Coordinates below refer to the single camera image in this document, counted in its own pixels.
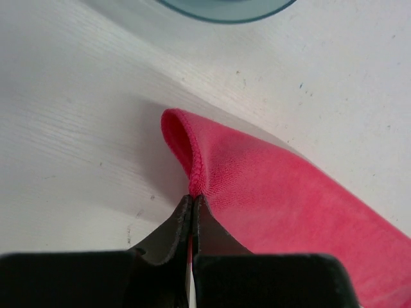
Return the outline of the pink towel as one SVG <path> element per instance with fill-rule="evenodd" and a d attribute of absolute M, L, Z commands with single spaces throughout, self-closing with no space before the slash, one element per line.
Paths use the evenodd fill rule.
<path fill-rule="evenodd" d="M 328 253 L 363 307 L 410 306 L 410 239 L 307 160 L 181 109 L 164 140 L 214 217 L 254 253 Z"/>

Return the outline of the teal translucent plastic bin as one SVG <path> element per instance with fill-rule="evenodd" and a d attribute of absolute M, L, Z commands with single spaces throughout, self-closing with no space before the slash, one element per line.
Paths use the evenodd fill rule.
<path fill-rule="evenodd" d="M 273 16 L 295 0 L 163 0 L 165 7 L 192 19 L 215 24 L 244 24 Z"/>

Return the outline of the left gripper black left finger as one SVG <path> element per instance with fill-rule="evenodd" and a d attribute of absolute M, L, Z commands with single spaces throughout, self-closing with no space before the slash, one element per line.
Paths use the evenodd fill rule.
<path fill-rule="evenodd" d="M 132 247 L 136 253 L 127 307 L 188 307 L 193 199 L 185 195 L 171 216 Z"/>

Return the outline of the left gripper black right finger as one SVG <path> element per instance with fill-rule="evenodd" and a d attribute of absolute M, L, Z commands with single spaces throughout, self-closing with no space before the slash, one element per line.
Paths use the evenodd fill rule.
<path fill-rule="evenodd" d="M 256 256 L 213 216 L 205 196 L 193 209 L 193 276 L 197 307 L 252 307 L 247 275 Z"/>

